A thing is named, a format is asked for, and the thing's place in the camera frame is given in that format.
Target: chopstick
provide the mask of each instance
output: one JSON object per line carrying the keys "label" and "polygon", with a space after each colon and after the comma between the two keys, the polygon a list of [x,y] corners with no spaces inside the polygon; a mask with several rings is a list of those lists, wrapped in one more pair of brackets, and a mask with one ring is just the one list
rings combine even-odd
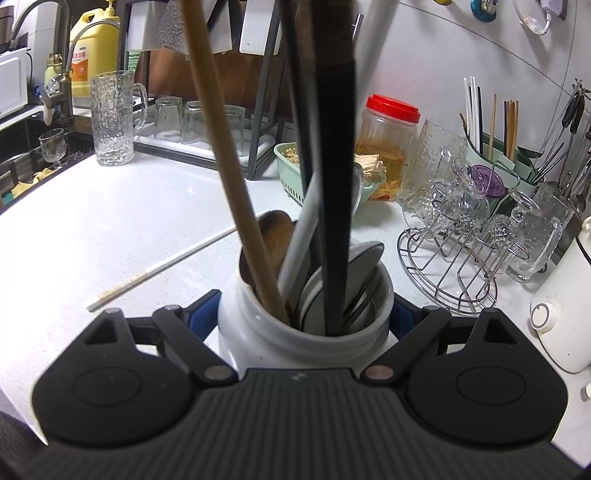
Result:
{"label": "chopstick", "polygon": [[472,124],[472,96],[470,95],[470,85],[468,84],[468,79],[464,77],[464,94],[465,94],[465,101],[466,101],[466,126],[464,130],[466,131],[466,136],[472,139],[472,130],[470,129]]}
{"label": "chopstick", "polygon": [[496,122],[496,93],[492,97],[492,118],[491,118],[491,133],[488,139],[488,159],[492,161],[492,148],[495,142],[495,122]]}
{"label": "chopstick", "polygon": [[321,140],[314,174],[319,175],[320,183],[324,330],[327,336],[338,336],[343,326],[351,225],[351,195],[343,192],[352,188],[355,147],[353,9],[351,1],[304,2],[301,7],[309,9],[311,20],[314,58],[304,65],[316,80],[317,117],[310,120],[317,125]]}
{"label": "chopstick", "polygon": [[507,151],[507,158],[510,160],[513,155],[515,146],[513,145],[515,131],[515,102],[509,100],[509,150]]}
{"label": "chopstick", "polygon": [[484,153],[482,147],[482,95],[480,94],[480,87],[478,87],[478,150],[480,155]]}
{"label": "chopstick", "polygon": [[507,140],[509,138],[509,102],[507,102],[506,100],[503,102],[504,108],[505,108],[505,125],[504,125],[504,131],[503,131],[503,155],[507,156],[507,152],[509,151],[508,145],[507,145]]}
{"label": "chopstick", "polygon": [[211,244],[214,244],[218,240],[230,235],[230,233],[236,231],[236,225],[232,225],[221,232],[216,233],[215,235],[206,238],[205,240],[201,240],[196,244],[190,245],[187,248],[183,248],[180,252],[177,252],[169,257],[165,258],[157,262],[156,264],[152,265],[151,267],[146,268],[142,273],[135,275],[131,278],[128,278],[123,283],[120,283],[109,290],[104,291],[100,295],[90,299],[85,308],[89,312],[94,312],[97,308],[102,307],[105,303],[110,302],[114,298],[118,297],[121,294],[124,294],[126,291],[131,290],[136,285],[142,283],[143,281],[154,277],[155,275],[162,272],[162,270],[166,270],[171,265],[174,265],[176,262],[179,262],[200,250],[203,250],[206,247],[209,247]]}
{"label": "chopstick", "polygon": [[289,325],[228,127],[201,2],[181,0],[180,5],[193,81],[203,104],[207,132],[242,241],[242,250],[263,307],[269,314]]}
{"label": "chopstick", "polygon": [[478,125],[478,90],[476,89],[476,77],[470,77],[470,94],[472,95],[472,143],[478,150],[480,147],[480,127]]}
{"label": "chopstick", "polygon": [[517,127],[519,126],[519,100],[515,101],[515,128],[513,133],[513,150],[511,151],[511,161],[515,158],[515,150],[517,149]]}

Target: kitchen sink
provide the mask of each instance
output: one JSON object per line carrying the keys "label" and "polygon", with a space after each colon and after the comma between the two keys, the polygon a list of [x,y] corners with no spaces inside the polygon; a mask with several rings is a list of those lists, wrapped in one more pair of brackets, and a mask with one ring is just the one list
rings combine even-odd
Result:
{"label": "kitchen sink", "polygon": [[[41,155],[39,136],[58,127],[59,125],[46,126],[43,119],[37,116],[24,119],[0,131],[0,197],[4,197],[0,209],[3,203],[13,203],[10,201],[9,193],[19,181],[29,183],[36,172],[50,166]],[[64,129],[68,146],[65,159],[68,164],[92,154],[94,143],[91,129]]]}

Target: wooden chopstick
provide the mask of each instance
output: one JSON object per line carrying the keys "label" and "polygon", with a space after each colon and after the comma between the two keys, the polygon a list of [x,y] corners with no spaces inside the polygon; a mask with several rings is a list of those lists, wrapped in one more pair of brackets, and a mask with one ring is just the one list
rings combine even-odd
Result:
{"label": "wooden chopstick", "polygon": [[515,129],[515,102],[509,100],[509,151],[507,152],[507,158],[510,160],[513,155],[513,134]]}
{"label": "wooden chopstick", "polygon": [[181,0],[184,34],[189,48],[193,81],[205,111],[207,133],[213,147],[226,198],[242,241],[261,303],[267,312],[289,325],[289,319],[272,273],[224,109],[217,71],[201,2]]}
{"label": "wooden chopstick", "polygon": [[511,153],[511,161],[515,157],[515,150],[517,149],[517,127],[519,125],[519,100],[515,101],[515,128],[513,129],[513,152]]}
{"label": "wooden chopstick", "polygon": [[492,148],[495,142],[495,121],[496,121],[496,93],[492,97],[492,118],[491,118],[491,129],[489,130],[490,135],[488,139],[488,159],[492,161]]}

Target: jar of pickled food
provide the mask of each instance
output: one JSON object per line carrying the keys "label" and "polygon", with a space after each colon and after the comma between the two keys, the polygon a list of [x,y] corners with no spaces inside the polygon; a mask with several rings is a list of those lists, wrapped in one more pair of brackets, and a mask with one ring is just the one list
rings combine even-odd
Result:
{"label": "jar of pickled food", "polygon": [[378,154],[386,181],[372,200],[393,200],[400,186],[402,167],[417,137],[421,114],[417,107],[390,97],[371,95],[361,113],[361,130],[355,144],[358,155]]}

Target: food in basket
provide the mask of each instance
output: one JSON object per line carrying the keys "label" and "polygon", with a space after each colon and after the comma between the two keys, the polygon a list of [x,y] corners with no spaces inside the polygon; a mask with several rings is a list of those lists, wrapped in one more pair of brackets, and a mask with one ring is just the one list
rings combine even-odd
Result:
{"label": "food in basket", "polygon": [[[300,158],[297,154],[297,147],[288,147],[285,149],[284,157],[294,165],[300,164]],[[384,162],[379,159],[379,155],[357,155],[353,156],[355,162],[363,168],[365,185],[372,183],[382,183],[385,180]]]}

